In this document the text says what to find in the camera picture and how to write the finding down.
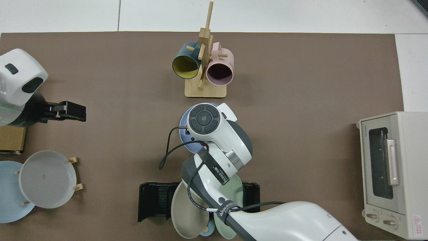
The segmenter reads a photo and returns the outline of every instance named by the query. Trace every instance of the cardboard box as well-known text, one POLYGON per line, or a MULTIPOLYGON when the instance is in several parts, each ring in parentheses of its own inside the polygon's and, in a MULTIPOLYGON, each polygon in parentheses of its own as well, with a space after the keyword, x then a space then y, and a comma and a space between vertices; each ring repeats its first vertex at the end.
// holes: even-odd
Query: cardboard box
POLYGON ((0 127, 0 152, 22 152, 26 128, 0 127))

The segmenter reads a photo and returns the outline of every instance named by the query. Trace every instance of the blue mug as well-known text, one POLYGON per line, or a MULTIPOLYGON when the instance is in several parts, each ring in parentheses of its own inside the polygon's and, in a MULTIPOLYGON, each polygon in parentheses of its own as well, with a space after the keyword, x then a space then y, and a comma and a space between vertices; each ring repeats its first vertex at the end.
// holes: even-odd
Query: blue mug
POLYGON ((172 61, 174 73, 181 78, 194 78, 201 66, 201 61, 198 59, 200 50, 199 41, 185 43, 172 61))

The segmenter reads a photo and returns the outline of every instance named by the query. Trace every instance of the black cable wrap strap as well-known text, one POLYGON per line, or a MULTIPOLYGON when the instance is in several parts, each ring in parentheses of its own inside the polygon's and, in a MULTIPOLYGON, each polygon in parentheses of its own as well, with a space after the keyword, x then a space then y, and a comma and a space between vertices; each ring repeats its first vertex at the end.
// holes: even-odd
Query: black cable wrap strap
POLYGON ((239 207, 238 204, 234 203, 232 200, 226 200, 217 210, 217 217, 224 223, 226 222, 226 217, 229 214, 230 209, 234 207, 239 207))
POLYGON ((198 151, 198 155, 208 167, 208 169, 211 171, 211 173, 222 185, 226 184, 229 181, 229 176, 207 150, 202 148, 198 151))

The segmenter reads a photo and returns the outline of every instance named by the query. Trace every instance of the toaster oven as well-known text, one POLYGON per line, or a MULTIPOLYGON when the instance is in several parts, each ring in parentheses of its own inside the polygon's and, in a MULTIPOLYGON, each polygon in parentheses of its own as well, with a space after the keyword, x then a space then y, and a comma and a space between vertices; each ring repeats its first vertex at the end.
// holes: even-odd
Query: toaster oven
POLYGON ((428 112, 362 119, 366 222, 410 240, 428 239, 428 112))

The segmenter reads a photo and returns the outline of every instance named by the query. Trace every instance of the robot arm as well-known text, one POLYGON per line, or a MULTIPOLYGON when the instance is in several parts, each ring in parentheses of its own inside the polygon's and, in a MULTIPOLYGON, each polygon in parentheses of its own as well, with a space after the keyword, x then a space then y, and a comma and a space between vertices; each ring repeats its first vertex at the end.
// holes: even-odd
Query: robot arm
POLYGON ((82 105, 45 101, 37 89, 47 78, 43 67, 22 49, 0 56, 0 127, 28 127, 48 120, 86 121, 82 105))
POLYGON ((310 202, 285 203, 259 213, 233 211, 236 205, 224 198, 220 188, 251 160, 253 149, 247 134, 227 119, 230 113, 222 114, 222 108, 225 104, 216 108, 204 103, 190 111, 189 132, 209 145, 209 153, 201 149, 181 169, 183 183, 190 184, 193 193, 217 209, 217 216, 246 241, 356 241, 334 217, 310 202))

